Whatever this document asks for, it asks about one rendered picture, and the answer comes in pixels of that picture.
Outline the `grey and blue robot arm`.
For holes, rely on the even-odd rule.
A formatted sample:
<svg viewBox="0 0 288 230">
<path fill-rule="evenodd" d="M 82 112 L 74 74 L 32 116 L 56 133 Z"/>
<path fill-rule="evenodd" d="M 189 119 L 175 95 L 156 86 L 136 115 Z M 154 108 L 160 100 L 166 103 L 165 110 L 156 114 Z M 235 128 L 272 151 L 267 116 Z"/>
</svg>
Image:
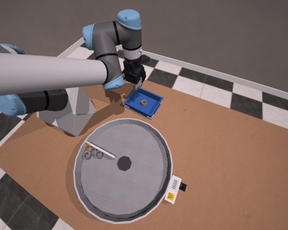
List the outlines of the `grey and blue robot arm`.
<svg viewBox="0 0 288 230">
<path fill-rule="evenodd" d="M 0 111 L 7 116 L 39 111 L 61 111 L 68 103 L 66 88 L 102 85 L 104 90 L 124 86 L 117 54 L 122 45 L 129 60 L 142 55 L 140 14 L 120 11 L 117 20 L 83 27 L 82 36 L 96 60 L 26 55 L 11 44 L 0 44 Z"/>
</svg>

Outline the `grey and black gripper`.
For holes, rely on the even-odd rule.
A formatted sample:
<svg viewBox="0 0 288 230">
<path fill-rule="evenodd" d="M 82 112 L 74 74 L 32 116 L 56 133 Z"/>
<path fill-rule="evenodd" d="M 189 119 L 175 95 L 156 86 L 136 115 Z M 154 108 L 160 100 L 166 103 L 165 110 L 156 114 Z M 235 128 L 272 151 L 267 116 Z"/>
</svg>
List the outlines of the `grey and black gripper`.
<svg viewBox="0 0 288 230">
<path fill-rule="evenodd" d="M 143 81 L 146 78 L 146 71 L 144 71 L 143 65 L 138 65 L 137 63 L 141 59 L 142 56 L 134 60 L 128 60 L 127 58 L 125 58 L 125 60 L 123 61 L 124 69 L 122 71 L 122 74 L 124 74 L 125 76 L 123 76 L 123 80 L 130 82 L 130 87 L 135 85 L 136 89 L 139 89 L 141 87 Z"/>
</svg>

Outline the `blue open crate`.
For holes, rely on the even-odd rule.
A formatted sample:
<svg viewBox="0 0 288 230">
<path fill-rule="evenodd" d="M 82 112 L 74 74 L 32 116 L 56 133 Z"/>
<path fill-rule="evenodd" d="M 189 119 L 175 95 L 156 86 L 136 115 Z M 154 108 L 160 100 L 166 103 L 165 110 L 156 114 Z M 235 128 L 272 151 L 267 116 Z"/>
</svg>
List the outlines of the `blue open crate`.
<svg viewBox="0 0 288 230">
<path fill-rule="evenodd" d="M 142 106 L 142 100 L 146 100 L 146 106 Z M 126 99 L 125 106 L 152 120 L 157 109 L 162 104 L 162 100 L 163 97 L 139 88 L 134 90 Z"/>
</svg>

